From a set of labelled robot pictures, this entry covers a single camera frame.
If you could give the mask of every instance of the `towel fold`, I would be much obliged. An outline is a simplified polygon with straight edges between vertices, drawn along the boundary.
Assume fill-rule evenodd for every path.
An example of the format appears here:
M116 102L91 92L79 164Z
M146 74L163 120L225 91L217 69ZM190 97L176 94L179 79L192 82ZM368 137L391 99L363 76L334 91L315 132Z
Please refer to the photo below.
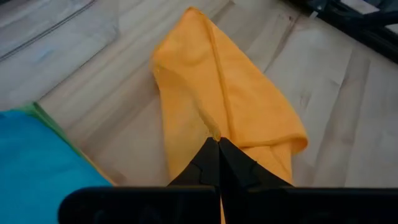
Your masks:
M187 9L156 48L153 61L171 179L207 137L223 136L292 183L291 155L307 146L299 117L209 18Z

